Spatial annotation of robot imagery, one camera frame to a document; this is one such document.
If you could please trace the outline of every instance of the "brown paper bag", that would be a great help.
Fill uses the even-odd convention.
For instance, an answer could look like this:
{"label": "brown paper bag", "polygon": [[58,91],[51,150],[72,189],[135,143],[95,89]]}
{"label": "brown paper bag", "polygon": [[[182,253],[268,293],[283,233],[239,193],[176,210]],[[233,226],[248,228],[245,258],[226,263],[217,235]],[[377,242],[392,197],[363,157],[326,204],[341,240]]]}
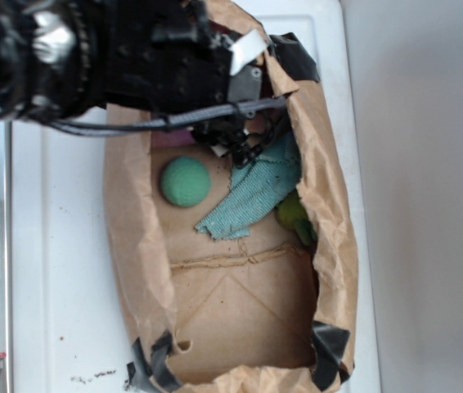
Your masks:
{"label": "brown paper bag", "polygon": [[[242,34],[262,26],[228,0],[210,17]],[[276,96],[287,95],[318,235],[315,255],[274,214],[249,237],[214,242],[196,223],[226,195],[231,162],[206,147],[151,148],[151,134],[106,143],[105,207],[120,302],[133,344],[132,383],[148,391],[337,391],[353,372],[357,246],[320,83],[294,81],[264,54]],[[109,108],[111,123],[146,113]],[[203,161],[209,196],[190,209],[161,196],[158,176],[177,156]]]}

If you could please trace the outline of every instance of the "bolt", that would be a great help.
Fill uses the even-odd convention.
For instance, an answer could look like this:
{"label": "bolt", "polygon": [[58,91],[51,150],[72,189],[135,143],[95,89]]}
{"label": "bolt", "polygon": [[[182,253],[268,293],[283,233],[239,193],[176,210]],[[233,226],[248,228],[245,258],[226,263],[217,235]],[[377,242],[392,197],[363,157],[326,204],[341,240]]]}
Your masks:
{"label": "bolt", "polygon": [[251,70],[251,75],[252,75],[254,78],[258,79],[258,78],[260,78],[261,76],[263,76],[263,72],[262,72],[259,68],[254,67],[254,68]]}
{"label": "bolt", "polygon": [[50,100],[50,98],[42,96],[40,94],[36,94],[32,98],[32,104],[34,104],[35,106],[41,106],[41,107],[54,105],[52,100]]}
{"label": "bolt", "polygon": [[214,100],[215,102],[217,102],[218,104],[222,103],[224,101],[224,94],[222,94],[221,92],[217,92],[214,94]]}

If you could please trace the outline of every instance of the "black cable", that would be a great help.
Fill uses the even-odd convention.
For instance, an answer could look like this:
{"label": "black cable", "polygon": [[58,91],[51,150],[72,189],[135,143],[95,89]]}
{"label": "black cable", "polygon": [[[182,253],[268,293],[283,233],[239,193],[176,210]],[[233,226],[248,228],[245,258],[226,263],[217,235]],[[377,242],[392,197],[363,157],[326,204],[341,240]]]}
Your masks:
{"label": "black cable", "polygon": [[285,97],[264,98],[258,101],[211,106],[178,115],[169,115],[166,117],[166,120],[163,117],[135,124],[89,124],[57,120],[52,121],[47,125],[62,132],[72,133],[74,135],[86,137],[115,137],[142,131],[173,131],[175,129],[183,129],[203,121],[234,115],[237,111],[241,114],[247,114],[249,112],[263,111],[270,108],[282,108],[285,104]]}

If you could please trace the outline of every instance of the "blue rag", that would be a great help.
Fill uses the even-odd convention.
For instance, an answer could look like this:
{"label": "blue rag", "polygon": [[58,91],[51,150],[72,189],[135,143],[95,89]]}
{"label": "blue rag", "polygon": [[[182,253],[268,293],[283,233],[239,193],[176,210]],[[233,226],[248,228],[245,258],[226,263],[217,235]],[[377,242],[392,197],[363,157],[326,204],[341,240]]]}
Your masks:
{"label": "blue rag", "polygon": [[230,193],[196,225],[197,231],[215,240],[248,236],[249,226],[272,211],[300,177],[299,149],[288,132],[246,167],[231,170]]}

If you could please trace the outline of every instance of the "black tape strip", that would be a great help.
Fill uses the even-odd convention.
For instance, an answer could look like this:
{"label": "black tape strip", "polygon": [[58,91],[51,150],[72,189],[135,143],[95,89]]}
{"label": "black tape strip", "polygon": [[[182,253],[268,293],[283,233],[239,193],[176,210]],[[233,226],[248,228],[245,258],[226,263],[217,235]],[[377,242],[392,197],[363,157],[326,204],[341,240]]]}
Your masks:
{"label": "black tape strip", "polygon": [[339,369],[339,375],[340,375],[340,383],[345,383],[351,377],[351,375],[349,375],[348,372],[344,370],[343,368]]}
{"label": "black tape strip", "polygon": [[168,366],[166,359],[172,351],[173,337],[168,331],[151,347],[151,369],[157,383],[166,391],[175,391],[182,386],[182,382],[175,377]]}
{"label": "black tape strip", "polygon": [[306,52],[295,34],[271,35],[272,55],[293,80],[314,80],[320,82],[317,63]]}
{"label": "black tape strip", "polygon": [[127,366],[130,385],[145,392],[160,393],[150,381],[152,371],[142,352],[140,338],[137,338],[133,343],[132,352],[133,363]]}
{"label": "black tape strip", "polygon": [[163,336],[151,347],[151,364],[146,362],[142,351],[141,339],[137,338],[132,345],[133,363],[128,364],[129,383],[145,392],[160,393],[151,383],[153,376],[155,382],[166,391],[175,391],[182,386],[166,366],[166,359],[172,350],[173,337],[170,332]]}
{"label": "black tape strip", "polygon": [[344,356],[346,345],[349,340],[349,331],[326,325],[321,322],[313,322],[312,326],[312,343],[317,354],[317,365],[313,370],[313,383],[321,391],[325,391],[335,381],[337,373],[344,370],[339,368],[340,362]]}

